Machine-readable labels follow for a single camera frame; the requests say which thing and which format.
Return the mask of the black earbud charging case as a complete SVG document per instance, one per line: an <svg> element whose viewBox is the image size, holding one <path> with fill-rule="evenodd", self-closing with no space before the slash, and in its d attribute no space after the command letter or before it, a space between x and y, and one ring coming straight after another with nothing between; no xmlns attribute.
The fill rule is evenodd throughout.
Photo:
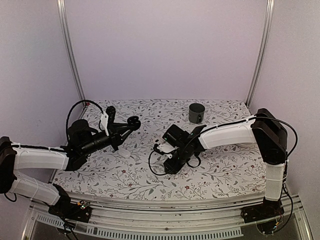
<svg viewBox="0 0 320 240"><path fill-rule="evenodd" d="M129 117L127 119L127 124L133 131L136 131L141 127L141 121L138 116Z"/></svg>

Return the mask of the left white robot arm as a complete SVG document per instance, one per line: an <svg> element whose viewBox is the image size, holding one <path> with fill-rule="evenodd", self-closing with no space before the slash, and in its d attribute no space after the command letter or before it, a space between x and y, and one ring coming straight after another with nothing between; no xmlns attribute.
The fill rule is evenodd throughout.
<svg viewBox="0 0 320 240"><path fill-rule="evenodd" d="M41 182L20 170L77 171L91 154L109 146L117 151L140 126L139 118L132 116L126 123L108 121L106 129L98 131L91 128L87 120L79 119L67 129L68 145L58 148L13 144L9 137L3 136L0 139L0 192L42 201L49 206L51 215L63 220L88 223L92 214L88 201L73 203L60 185Z"/></svg>

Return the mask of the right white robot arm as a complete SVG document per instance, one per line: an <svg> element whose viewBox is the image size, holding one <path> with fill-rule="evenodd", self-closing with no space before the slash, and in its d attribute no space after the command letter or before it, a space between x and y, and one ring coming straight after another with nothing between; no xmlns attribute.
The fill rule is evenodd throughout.
<svg viewBox="0 0 320 240"><path fill-rule="evenodd" d="M164 171L177 174L182 167L200 153L215 147L237 144L256 144L266 165L266 187L260 204L243 207L245 223L261 221L284 214L281 194L285 182L287 130L265 108L248 118L216 125L200 125L192 132L173 124L163 135L156 150L166 155Z"/></svg>

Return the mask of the closed white charging case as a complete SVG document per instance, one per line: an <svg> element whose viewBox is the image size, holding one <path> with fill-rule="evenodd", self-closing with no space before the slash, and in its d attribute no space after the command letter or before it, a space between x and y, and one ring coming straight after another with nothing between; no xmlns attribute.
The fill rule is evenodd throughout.
<svg viewBox="0 0 320 240"><path fill-rule="evenodd" d="M124 148L120 148L118 150L118 154L123 158L129 158L131 156L130 151L128 151L127 149L124 149Z"/></svg>

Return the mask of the open white charging case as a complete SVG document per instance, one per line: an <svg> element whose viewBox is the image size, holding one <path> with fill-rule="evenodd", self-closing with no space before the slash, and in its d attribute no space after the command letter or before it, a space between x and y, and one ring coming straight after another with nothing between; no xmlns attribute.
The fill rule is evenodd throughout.
<svg viewBox="0 0 320 240"><path fill-rule="evenodd" d="M153 142L153 144L155 144L155 145L160 145L160 144L162 144L164 141L163 141L162 138L156 137L156 138L154 138L154 139L152 140L152 142Z"/></svg>

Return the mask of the dark grey mug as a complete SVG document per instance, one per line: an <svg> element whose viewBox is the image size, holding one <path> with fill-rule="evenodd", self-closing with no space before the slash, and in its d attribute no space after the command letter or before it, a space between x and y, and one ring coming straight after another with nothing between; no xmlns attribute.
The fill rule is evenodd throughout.
<svg viewBox="0 0 320 240"><path fill-rule="evenodd" d="M200 124L203 121L205 107L200 103L192 103L188 108L188 120L193 124Z"/></svg>

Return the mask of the striped ceramic saucer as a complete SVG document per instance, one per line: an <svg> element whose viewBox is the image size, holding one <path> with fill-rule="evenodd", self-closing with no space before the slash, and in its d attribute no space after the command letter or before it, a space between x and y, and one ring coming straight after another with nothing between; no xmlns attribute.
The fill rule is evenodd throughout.
<svg viewBox="0 0 320 240"><path fill-rule="evenodd" d="M236 145L241 148L250 148L254 145L254 143L237 143Z"/></svg>

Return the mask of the front aluminium rail base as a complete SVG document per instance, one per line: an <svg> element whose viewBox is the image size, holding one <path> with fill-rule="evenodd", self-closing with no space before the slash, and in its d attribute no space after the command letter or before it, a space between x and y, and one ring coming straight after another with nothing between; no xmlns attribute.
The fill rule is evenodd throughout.
<svg viewBox="0 0 320 240"><path fill-rule="evenodd" d="M275 233L274 218L245 222L241 211L262 202L261 193L206 200L145 201L89 196L87 223L70 227L33 201L24 240L311 240L313 234L297 194L281 198L284 214Z"/></svg>

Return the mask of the left aluminium frame post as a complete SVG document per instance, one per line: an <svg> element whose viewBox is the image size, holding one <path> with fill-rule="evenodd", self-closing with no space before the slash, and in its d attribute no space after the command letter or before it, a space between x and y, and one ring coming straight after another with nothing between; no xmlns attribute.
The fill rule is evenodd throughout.
<svg viewBox="0 0 320 240"><path fill-rule="evenodd" d="M69 30L69 25L68 25L68 18L67 18L66 1L57 0L56 3L57 3L57 10L59 15L62 35L64 39L64 44L65 44L75 88L76 88L79 99L84 100L86 96L85 96L85 92L80 79L79 70L77 67L76 58L73 50L72 39L71 39L71 34Z"/></svg>

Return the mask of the aluminium frame post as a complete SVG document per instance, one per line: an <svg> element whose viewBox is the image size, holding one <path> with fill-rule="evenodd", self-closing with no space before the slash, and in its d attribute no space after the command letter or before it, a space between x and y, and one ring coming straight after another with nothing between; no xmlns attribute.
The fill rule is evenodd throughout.
<svg viewBox="0 0 320 240"><path fill-rule="evenodd" d="M62 35L64 39L64 44L65 44L75 88L76 88L79 99L84 100L86 96L85 96L85 92L80 79L79 70L77 67L76 58L73 50L72 39L71 39L71 34L69 30L69 25L68 25L68 18L67 18L66 1L57 0L56 3L57 3L57 10L59 15Z"/></svg>
<svg viewBox="0 0 320 240"><path fill-rule="evenodd" d="M263 22L263 28L262 28L262 34L261 34L261 41L258 49L258 55L251 79L251 83L248 89L248 93L245 99L245 105L249 109L253 103L254 95L257 89L258 81L260 78L260 73L263 66L263 61L268 45L269 36L271 33L272 28L272 21L273 21L273 13L274 13L274 7L275 7L275 0L267 0L266 1L266 8L265 8L265 14L264 14L264 22Z"/></svg>

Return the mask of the right aluminium frame post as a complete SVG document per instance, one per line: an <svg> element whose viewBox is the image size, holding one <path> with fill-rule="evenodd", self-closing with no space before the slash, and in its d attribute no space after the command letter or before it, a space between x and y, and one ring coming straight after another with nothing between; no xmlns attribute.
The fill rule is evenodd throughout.
<svg viewBox="0 0 320 240"><path fill-rule="evenodd" d="M271 33L272 28L272 21L273 21L273 13L274 13L274 7L275 7L275 0L267 0L266 1L266 8L265 8L265 14L264 14L264 22L263 22L263 28L262 28L262 34L261 34L261 41L258 49L258 55L251 79L251 83L248 89L248 93L245 99L245 105L249 109L253 103L254 95L257 89L258 81L260 78L260 73L263 66L263 61L268 45L269 36Z"/></svg>

